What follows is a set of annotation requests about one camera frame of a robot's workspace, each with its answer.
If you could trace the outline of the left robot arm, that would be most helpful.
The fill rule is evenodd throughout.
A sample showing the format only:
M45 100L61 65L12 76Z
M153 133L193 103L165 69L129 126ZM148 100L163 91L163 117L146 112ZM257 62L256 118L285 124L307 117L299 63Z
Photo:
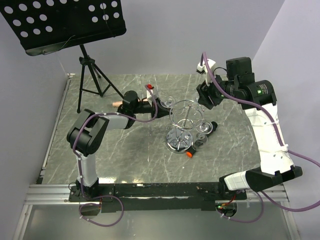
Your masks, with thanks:
M95 154L106 131L127 130L135 122L149 123L170 115L172 100L161 100L151 84L145 85L147 96L140 99L134 90L127 91L116 112L96 113L83 110L69 130L66 140L76 157L76 187L87 201L99 195L99 178Z

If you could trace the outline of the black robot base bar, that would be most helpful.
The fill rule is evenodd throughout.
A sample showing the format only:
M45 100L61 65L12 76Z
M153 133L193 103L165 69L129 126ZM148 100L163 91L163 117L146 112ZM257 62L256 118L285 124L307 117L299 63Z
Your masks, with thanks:
M98 196L85 199L76 185L69 187L69 202L99 204L102 213L117 211L215 211L218 203L246 200L245 191L224 189L218 182L100 183Z

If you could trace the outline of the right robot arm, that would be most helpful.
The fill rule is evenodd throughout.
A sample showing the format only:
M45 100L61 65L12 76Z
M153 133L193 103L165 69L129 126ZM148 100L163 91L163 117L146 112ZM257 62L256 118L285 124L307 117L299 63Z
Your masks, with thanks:
M249 57L227 60L226 80L216 70L215 61L201 58L196 71L205 74L205 81L196 88L197 102L207 109L224 99L238 102L252 126L260 156L259 167L222 176L219 196L227 200L237 190L260 192L302 176L302 168L293 163L284 143L273 85L268 80L255 80Z

